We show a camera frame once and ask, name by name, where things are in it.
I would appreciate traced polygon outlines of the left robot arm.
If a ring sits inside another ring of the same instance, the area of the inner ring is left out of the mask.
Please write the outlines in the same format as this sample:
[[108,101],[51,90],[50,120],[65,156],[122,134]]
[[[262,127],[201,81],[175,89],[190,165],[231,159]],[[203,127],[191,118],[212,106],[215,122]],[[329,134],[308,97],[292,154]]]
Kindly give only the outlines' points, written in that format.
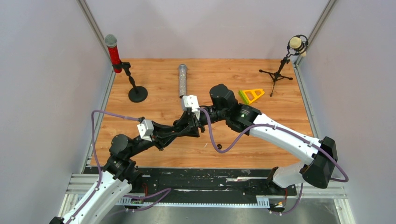
[[111,143],[110,157],[99,168],[99,177],[83,198],[52,224],[98,224],[111,208],[127,193],[137,193],[143,187],[142,173],[131,157],[151,148],[167,147],[176,137],[173,127],[143,120],[137,126],[139,135],[129,138],[116,135]]

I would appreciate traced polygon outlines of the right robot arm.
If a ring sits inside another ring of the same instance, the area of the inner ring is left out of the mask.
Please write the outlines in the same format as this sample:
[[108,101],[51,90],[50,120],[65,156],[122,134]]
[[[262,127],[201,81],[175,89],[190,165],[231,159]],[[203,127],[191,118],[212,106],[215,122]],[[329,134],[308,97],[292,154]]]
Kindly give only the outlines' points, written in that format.
[[295,155],[300,162],[287,167],[274,167],[267,181],[267,190],[278,195],[290,185],[307,182],[325,189],[332,178],[338,160],[336,142],[325,136],[310,137],[274,121],[260,110],[239,103],[234,93],[224,84],[210,89],[212,106],[203,107],[197,96],[184,95],[181,106],[185,114],[191,113],[196,128],[225,121],[233,131],[268,141]]

